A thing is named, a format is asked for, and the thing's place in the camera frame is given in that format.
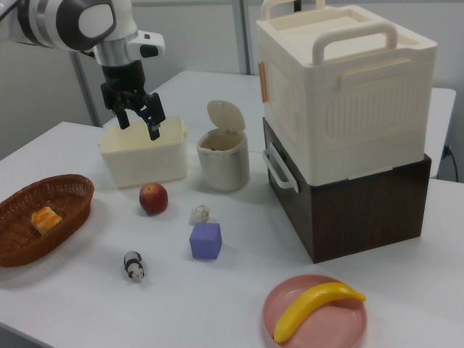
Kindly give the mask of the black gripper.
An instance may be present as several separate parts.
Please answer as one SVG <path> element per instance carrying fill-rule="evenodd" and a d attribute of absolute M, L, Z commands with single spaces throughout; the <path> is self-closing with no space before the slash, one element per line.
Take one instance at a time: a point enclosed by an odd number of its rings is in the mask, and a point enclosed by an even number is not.
<path fill-rule="evenodd" d="M 147 125 L 149 137 L 160 137 L 160 125 L 166 119 L 158 93 L 146 94 L 146 81 L 141 60 L 117 67 L 102 66 L 105 82 L 101 85 L 104 105 L 117 117 L 121 130 L 130 126 L 126 109 L 140 113 Z"/>

